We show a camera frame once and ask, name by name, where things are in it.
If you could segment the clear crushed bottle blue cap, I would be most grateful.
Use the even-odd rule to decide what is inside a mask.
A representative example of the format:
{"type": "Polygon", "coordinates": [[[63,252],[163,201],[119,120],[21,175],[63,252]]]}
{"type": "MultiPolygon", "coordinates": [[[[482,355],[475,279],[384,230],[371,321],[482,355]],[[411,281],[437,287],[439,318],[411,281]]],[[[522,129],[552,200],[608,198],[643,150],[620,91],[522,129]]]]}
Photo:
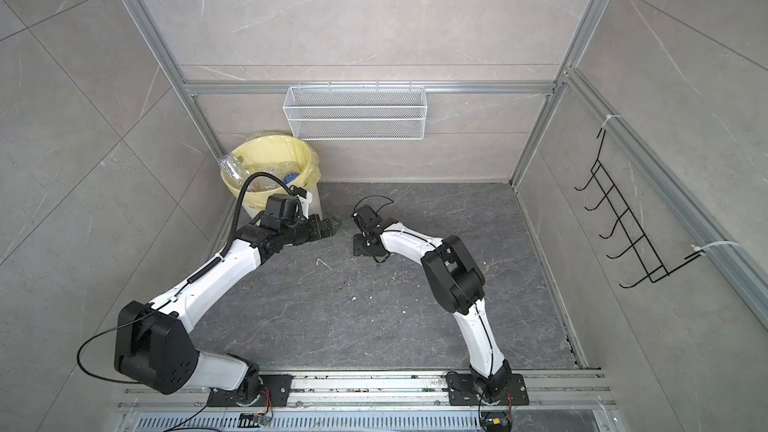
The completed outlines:
{"type": "Polygon", "coordinates": [[[240,190],[249,177],[249,172],[242,160],[230,153],[218,159],[218,165],[223,174],[224,181],[231,187],[240,190]]]}

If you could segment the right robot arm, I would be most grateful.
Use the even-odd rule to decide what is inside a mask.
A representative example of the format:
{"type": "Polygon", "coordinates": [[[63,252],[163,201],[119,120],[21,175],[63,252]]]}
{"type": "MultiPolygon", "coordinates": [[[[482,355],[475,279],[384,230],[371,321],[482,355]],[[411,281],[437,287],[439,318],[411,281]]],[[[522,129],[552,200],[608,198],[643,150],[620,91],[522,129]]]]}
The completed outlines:
{"type": "Polygon", "coordinates": [[[500,400],[512,371],[487,317],[485,277],[461,239],[431,237],[392,220],[358,229],[358,255],[385,260],[398,254],[423,267],[435,300],[458,324],[477,393],[488,403],[500,400]]]}

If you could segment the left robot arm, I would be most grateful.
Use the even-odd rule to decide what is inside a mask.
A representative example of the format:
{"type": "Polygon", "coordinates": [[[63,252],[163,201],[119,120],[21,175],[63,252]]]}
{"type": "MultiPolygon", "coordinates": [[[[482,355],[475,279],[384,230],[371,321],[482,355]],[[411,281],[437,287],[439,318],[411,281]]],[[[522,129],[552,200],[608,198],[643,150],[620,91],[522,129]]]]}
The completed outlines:
{"type": "Polygon", "coordinates": [[[265,210],[232,229],[222,250],[192,275],[148,303],[126,305],[118,315],[115,370],[165,395],[204,387],[254,402],[261,388],[258,366],[200,351],[189,334],[226,292],[273,255],[338,231],[340,219],[310,214],[305,202],[301,195],[270,196],[265,210]]]}

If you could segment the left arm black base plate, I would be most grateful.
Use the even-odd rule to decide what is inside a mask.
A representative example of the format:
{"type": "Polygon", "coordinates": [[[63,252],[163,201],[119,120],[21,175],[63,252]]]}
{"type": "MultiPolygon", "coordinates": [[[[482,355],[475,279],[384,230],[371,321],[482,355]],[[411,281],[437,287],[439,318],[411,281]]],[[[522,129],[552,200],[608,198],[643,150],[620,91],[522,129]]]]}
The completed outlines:
{"type": "Polygon", "coordinates": [[[235,391],[216,389],[212,392],[210,407],[272,407],[287,405],[293,376],[268,374],[247,377],[245,384],[235,391]]]}

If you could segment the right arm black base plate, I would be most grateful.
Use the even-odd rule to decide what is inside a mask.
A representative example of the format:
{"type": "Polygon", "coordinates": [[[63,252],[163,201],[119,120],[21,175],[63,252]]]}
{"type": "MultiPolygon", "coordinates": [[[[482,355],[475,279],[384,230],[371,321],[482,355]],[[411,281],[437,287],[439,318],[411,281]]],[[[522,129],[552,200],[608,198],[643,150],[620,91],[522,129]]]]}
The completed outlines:
{"type": "Polygon", "coordinates": [[[527,406],[530,399],[520,374],[499,370],[489,380],[477,374],[450,371],[445,376],[451,406],[477,406],[480,403],[527,406]]]}

